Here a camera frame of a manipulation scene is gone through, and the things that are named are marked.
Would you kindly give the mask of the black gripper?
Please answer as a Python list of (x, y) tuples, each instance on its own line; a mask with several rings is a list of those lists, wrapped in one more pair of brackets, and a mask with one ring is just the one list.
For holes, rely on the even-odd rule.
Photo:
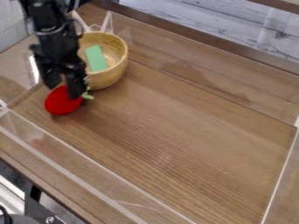
[(87, 91), (87, 64), (79, 56), (81, 38), (74, 21), (34, 22), (39, 40), (30, 49), (34, 53), (42, 80), (49, 89), (62, 83), (62, 74), (71, 99), (78, 99)]

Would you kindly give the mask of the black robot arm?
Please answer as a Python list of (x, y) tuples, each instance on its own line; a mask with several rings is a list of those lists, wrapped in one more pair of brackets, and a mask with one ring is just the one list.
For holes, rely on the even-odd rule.
[(38, 44), (30, 45), (45, 85), (55, 89), (66, 81), (71, 99), (87, 90), (87, 64), (79, 56), (82, 35), (62, 0), (19, 0), (33, 20)]

